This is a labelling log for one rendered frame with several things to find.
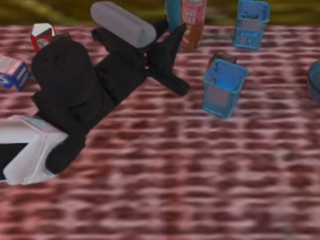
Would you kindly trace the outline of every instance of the grass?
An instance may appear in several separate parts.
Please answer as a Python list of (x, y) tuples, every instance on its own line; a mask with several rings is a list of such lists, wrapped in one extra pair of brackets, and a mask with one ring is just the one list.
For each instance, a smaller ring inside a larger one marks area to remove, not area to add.
[[(0, 0), (2, 25), (95, 24), (90, 6), (101, 0)], [(153, 22), (165, 17), (164, 0), (113, 0), (140, 18)], [(208, 0), (206, 24), (233, 25), (238, 0)], [(272, 25), (319, 25), (319, 0), (267, 0)]]

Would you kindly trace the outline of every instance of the blue bottle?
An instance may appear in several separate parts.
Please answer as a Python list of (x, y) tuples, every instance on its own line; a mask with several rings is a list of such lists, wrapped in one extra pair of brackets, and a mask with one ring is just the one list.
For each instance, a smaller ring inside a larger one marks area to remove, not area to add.
[(248, 73), (243, 66), (215, 59), (204, 74), (202, 109), (221, 118), (230, 118)]
[(181, 4), (181, 0), (165, 0), (165, 9), (170, 33), (172, 33), (182, 23)]
[(313, 63), (309, 69), (307, 89), (312, 98), (320, 103), (320, 61)]
[(232, 39), (233, 47), (258, 50), (269, 20), (268, 2), (240, 0)]

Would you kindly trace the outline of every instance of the green grass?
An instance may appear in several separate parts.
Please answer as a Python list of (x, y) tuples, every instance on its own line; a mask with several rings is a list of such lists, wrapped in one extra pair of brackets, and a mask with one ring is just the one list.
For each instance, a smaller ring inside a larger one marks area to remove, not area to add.
[[(0, 0), (0, 24), (95, 24), (90, 6), (101, 0)], [(165, 17), (164, 0), (113, 0), (140, 18)], [(208, 0), (206, 24), (233, 25), (238, 0)], [(267, 0), (273, 25), (320, 25), (320, 0)]]

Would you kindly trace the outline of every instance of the blue box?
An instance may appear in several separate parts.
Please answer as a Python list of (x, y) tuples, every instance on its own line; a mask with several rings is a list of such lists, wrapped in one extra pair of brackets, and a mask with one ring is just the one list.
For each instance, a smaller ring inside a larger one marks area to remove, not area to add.
[(269, 20), (268, 2), (240, 0), (232, 39), (233, 47), (258, 50)]
[(0, 55), (0, 89), (21, 91), (30, 75), (24, 61)]
[(307, 89), (312, 98), (320, 103), (320, 61), (313, 63), (309, 69)]
[(230, 118), (248, 73), (243, 66), (223, 59), (214, 60), (204, 75), (202, 109), (221, 118)]

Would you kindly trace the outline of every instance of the table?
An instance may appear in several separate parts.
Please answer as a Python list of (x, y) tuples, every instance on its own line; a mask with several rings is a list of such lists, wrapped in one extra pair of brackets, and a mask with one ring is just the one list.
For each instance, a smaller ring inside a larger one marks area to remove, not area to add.
[[(0, 54), (30, 66), (31, 26), (1, 26)], [(107, 53), (93, 26), (56, 26)], [(182, 49), (178, 97), (153, 79), (106, 117), (55, 179), (0, 184), (2, 240), (319, 240), (320, 104), (306, 89), (320, 59), (320, 26), (268, 26), (259, 51), (232, 48), (232, 26), (206, 26)], [(232, 118), (201, 109), (202, 77), (217, 50), (249, 70)], [(31, 79), (0, 92), (0, 117), (32, 115)]]

